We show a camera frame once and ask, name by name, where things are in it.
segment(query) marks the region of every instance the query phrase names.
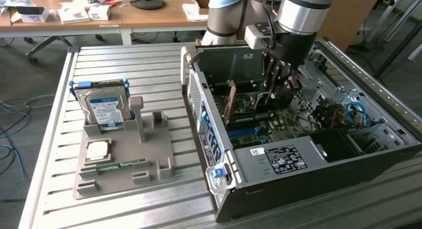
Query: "aluminum profile table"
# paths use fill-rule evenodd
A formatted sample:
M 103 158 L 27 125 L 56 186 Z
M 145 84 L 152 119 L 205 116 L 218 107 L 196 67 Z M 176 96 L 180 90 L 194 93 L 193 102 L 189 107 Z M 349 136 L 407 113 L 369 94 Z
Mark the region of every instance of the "aluminum profile table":
M 232 222 L 214 222 L 181 95 L 180 49 L 192 44 L 71 48 L 19 228 L 354 229 L 393 228 L 418 219 L 422 216 L 421 154 L 397 164 L 371 182 Z M 341 85 L 347 84 L 333 66 L 328 73 Z M 132 95 L 144 97 L 144 114 L 165 109 L 178 179 L 75 200 L 72 187 L 84 115 L 69 94 L 68 82 L 123 77 L 129 79 Z

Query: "small circuit board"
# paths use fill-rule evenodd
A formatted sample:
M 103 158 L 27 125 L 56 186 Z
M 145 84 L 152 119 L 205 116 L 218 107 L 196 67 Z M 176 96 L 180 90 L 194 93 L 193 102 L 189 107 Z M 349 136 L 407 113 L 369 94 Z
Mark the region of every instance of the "small circuit board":
M 225 126 L 234 149 L 296 138 L 305 132 L 289 108 L 256 111 L 258 95 L 257 92 L 236 95 L 232 116 Z M 228 96 L 214 96 L 214 101 L 224 119 Z

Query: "lamp base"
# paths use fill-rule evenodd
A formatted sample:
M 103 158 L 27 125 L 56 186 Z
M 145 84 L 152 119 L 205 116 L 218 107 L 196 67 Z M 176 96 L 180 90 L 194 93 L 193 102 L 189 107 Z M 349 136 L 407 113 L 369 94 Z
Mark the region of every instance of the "lamp base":
M 134 0 L 130 4 L 141 10 L 156 10 L 165 5 L 165 2 L 164 0 Z

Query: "blue cable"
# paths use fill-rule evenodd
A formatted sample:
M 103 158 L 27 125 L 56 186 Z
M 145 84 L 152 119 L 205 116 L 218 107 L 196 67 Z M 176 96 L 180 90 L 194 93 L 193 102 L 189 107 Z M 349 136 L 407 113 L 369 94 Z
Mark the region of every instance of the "blue cable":
M 349 114 L 349 108 L 347 108 L 349 105 L 355 105 L 357 107 L 361 108 L 362 114 L 363 114 L 363 118 L 365 118 L 365 126 L 367 127 L 367 125 L 369 125 L 369 118 L 367 118 L 367 114 L 366 114 L 366 110 L 365 110 L 363 105 L 362 105 L 361 103 L 358 103 L 358 102 L 350 102 L 349 104 L 346 104 L 346 106 L 345 106 L 346 115 Z M 350 115 L 347 115 L 347 119 L 349 119 L 350 122 L 353 123 L 353 118 L 351 118 Z
M 13 134 L 19 133 L 19 132 L 28 126 L 29 120 L 31 120 L 31 116 L 29 116 L 27 113 L 15 112 L 15 111 L 12 111 L 12 110 L 4 108 L 1 105 L 0 105 L 0 108 L 1 108 L 5 112 L 8 112 L 8 113 L 11 113 L 11 114 L 21 114 L 21 115 L 24 115 L 24 116 L 27 117 L 27 121 L 25 121 L 24 125 L 20 127 L 20 129 L 17 129 L 17 130 L 16 130 L 13 133 L 11 133 L 11 134 L 5 134 L 5 133 L 4 133 L 3 136 L 0 136 L 0 138 L 5 138 L 5 137 L 9 137 L 9 136 L 12 136 Z
M 16 149 L 15 149 L 11 145 L 0 144 L 0 146 L 8 147 L 9 149 L 13 150 L 15 155 L 16 155 L 16 158 L 17 158 L 17 161 L 19 161 L 19 165 L 20 165 L 20 171 L 21 171 L 21 183 L 20 183 L 20 186 L 19 186 L 19 188 L 8 195 L 4 199 L 0 200 L 0 203 L 3 203 L 3 202 L 4 202 L 8 198 L 11 198 L 11 197 L 21 190 L 21 188 L 24 187 L 25 174 L 24 174 L 24 166 L 23 166 L 23 164 L 21 164 L 20 155 L 19 155 L 19 152 L 16 151 Z

